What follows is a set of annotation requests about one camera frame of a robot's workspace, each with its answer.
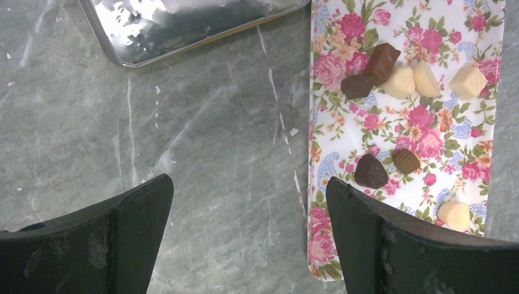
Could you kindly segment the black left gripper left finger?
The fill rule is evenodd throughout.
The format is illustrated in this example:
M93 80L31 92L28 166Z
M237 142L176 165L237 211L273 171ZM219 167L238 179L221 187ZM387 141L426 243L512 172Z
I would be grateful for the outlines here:
M171 209L159 175L61 217L1 232L2 293L146 293Z

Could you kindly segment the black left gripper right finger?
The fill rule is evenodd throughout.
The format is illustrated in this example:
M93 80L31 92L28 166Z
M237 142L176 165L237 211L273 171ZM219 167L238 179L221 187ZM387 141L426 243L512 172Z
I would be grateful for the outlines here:
M518 244L439 227L333 177L326 187L348 293L517 293Z

